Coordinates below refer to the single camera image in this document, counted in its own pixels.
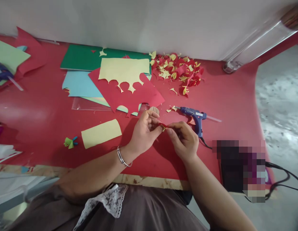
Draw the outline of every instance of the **white wall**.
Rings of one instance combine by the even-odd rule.
[[[298,0],[0,0],[0,33],[222,60]]]

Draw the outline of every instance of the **silver bangle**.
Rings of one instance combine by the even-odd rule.
[[[124,164],[125,166],[127,166],[127,167],[131,167],[132,164],[133,164],[133,161],[131,162],[130,165],[127,165],[127,164],[124,162],[124,160],[123,160],[123,158],[122,158],[122,156],[121,156],[121,153],[120,153],[120,149],[119,149],[120,147],[122,147],[122,146],[118,146],[118,148],[117,148],[117,154],[118,154],[119,160],[120,160],[121,163]]]

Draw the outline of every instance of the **power cord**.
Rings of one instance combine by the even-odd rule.
[[[265,166],[266,166],[266,167],[269,167],[269,168],[277,168],[277,169],[280,169],[280,170],[284,170],[285,173],[287,174],[287,177],[286,177],[285,179],[283,179],[283,180],[281,180],[281,181],[277,181],[277,182],[275,182],[274,184],[271,185],[271,187],[270,187],[270,191],[265,195],[265,200],[268,200],[268,199],[271,197],[272,192],[273,192],[274,189],[275,189],[276,187],[278,187],[278,186],[283,186],[283,187],[291,188],[291,189],[294,189],[294,190],[297,190],[297,191],[298,191],[297,188],[293,188],[293,187],[290,187],[290,186],[281,184],[281,183],[286,182],[287,180],[289,180],[290,177],[291,177],[290,175],[292,175],[295,179],[298,180],[298,177],[297,177],[296,175],[294,175],[292,172],[288,171],[287,169],[284,169],[283,167],[281,167],[281,166],[279,166],[279,165],[276,165],[276,164],[273,164],[273,163],[270,163],[270,162],[267,162],[267,161],[265,162]]]
[[[212,149],[212,147],[208,146],[207,143],[204,141],[204,138],[203,137],[200,137],[201,141],[203,142],[203,144],[209,148],[209,149]]]

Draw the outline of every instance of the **concrete floor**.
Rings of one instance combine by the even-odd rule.
[[[272,163],[298,176],[298,46],[262,64],[257,72],[256,98],[261,125]],[[286,173],[274,170],[276,180]],[[285,185],[298,188],[291,178]],[[233,195],[259,231],[298,231],[298,191],[279,187],[276,199],[250,203]],[[209,227],[193,200],[189,209]]]

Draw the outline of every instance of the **blue glue gun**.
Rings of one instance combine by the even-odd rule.
[[[194,119],[195,133],[198,135],[199,138],[202,138],[203,130],[201,126],[201,121],[207,118],[207,114],[188,107],[175,107],[175,108],[179,109],[184,115],[191,116]]]

